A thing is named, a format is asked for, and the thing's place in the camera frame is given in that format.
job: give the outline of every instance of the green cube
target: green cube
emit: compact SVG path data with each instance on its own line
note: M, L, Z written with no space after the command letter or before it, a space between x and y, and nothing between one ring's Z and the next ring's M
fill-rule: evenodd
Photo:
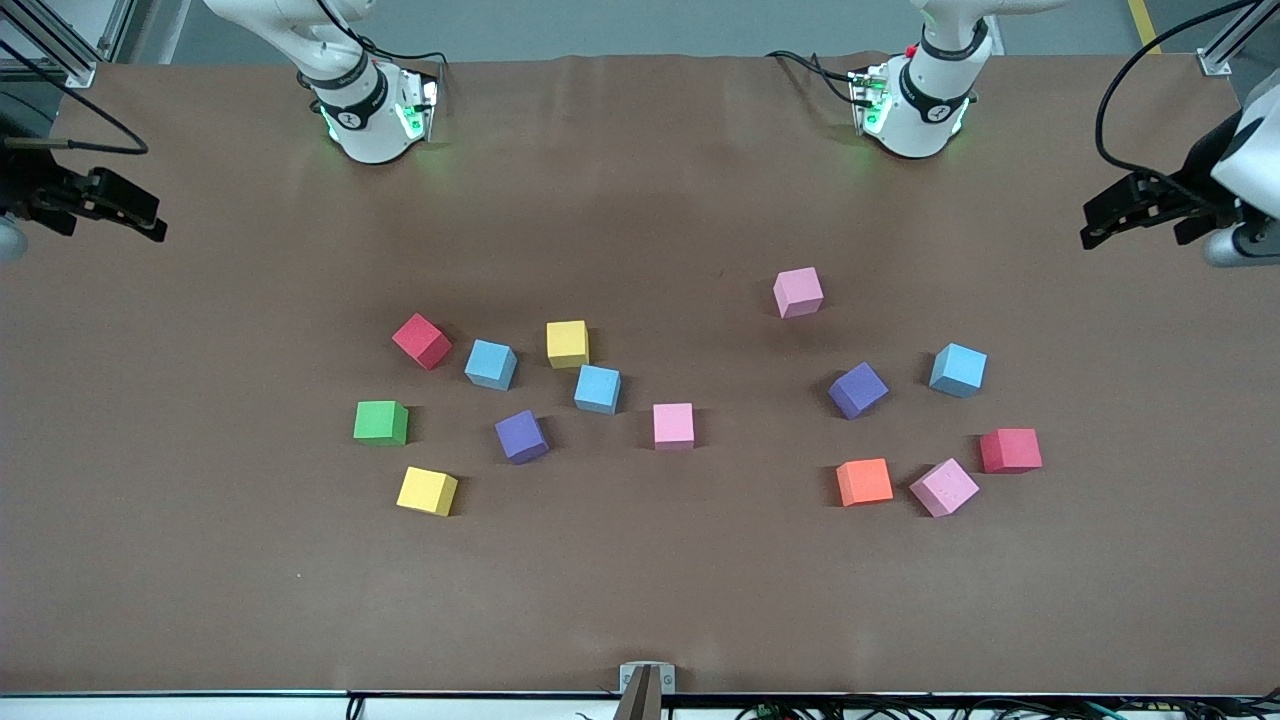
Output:
M383 447L404 445L408 437L408 409L394 400L366 400L356 404L355 438Z

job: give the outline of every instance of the yellow floor line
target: yellow floor line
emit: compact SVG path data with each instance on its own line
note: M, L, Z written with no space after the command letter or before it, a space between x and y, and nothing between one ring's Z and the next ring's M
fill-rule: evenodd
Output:
M1144 0L1129 0L1129 14L1133 15L1133 24L1138 28L1138 38L1146 45L1155 40L1156 26L1151 24L1151 13L1147 12ZM1160 54L1160 46L1151 49L1152 55Z

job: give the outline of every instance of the orange cube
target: orange cube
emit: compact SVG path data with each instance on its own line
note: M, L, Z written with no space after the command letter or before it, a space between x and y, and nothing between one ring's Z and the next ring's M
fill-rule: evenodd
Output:
M883 457L845 462L836 470L836 478L840 479L840 503L845 507L893 500L888 462Z

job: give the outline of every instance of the pink cube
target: pink cube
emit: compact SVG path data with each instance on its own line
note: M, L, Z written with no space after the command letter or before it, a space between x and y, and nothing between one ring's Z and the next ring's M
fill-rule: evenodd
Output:
M444 360L444 355L453 347L449 338L444 337L440 328L433 325L426 318L413 313L413 316L404 323L401 329L392 336L396 345L428 370L435 368Z
M911 492L929 515L941 518L955 512L973 497L978 492L978 484L952 457L911 483Z
M676 402L653 406L654 450L694 448L694 405Z
M818 270L801 268L778 273L778 279L773 282L773 299L778 301L778 314L783 318L817 313L822 306Z
M982 436L979 446L986 473L1016 474L1044 466L1032 428L1001 428Z

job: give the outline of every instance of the block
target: block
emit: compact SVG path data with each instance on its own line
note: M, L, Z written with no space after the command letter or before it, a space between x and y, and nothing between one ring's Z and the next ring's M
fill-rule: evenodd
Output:
M404 471L404 483L401 484L401 495L396 498L396 505L430 512L447 518L453 507L453 495L458 491L458 480L452 475L410 468Z
M444 337L440 328L433 325L426 318L413 313L407 323L401 325L392 336L396 345L408 354L419 365L430 370L444 360L453 343Z
M861 415L868 407L876 405L879 398L888 395L888 386L879 379L876 370L867 363L849 370L831 384L827 395L840 407L840 413L846 420Z
M800 268L778 273L773 281L773 299L778 301L778 315L796 318L817 313L822 307L822 284L818 270Z
M941 518L955 512L973 497L978 492L978 483L952 457L911 483L911 492L929 515Z
M984 473L1018 474L1044 466L1032 428L1001 428L982 436L978 445Z
M694 448L694 405L675 402L653 406L654 450Z
M357 402L352 437L374 447L404 445L408 438L408 409L394 400Z
M836 478L840 480L840 503L845 507L893 500L888 462L883 457L845 462L836 469Z
M547 359L557 370L581 368L591 361L586 342L586 322L547 323Z
M951 343L933 359L929 387L956 397L972 397L982 387L987 356L963 345Z
M573 404L580 410L613 415L618 411L618 393L622 391L622 373L595 365L582 365L577 373Z
M506 345L477 340L465 372L480 387L506 391L516 374L516 354Z
M543 429L538 427L538 418L532 410L525 410L507 418L494 425L498 430L498 441L502 442L502 452L516 465L524 465L535 457L541 457L550 451Z

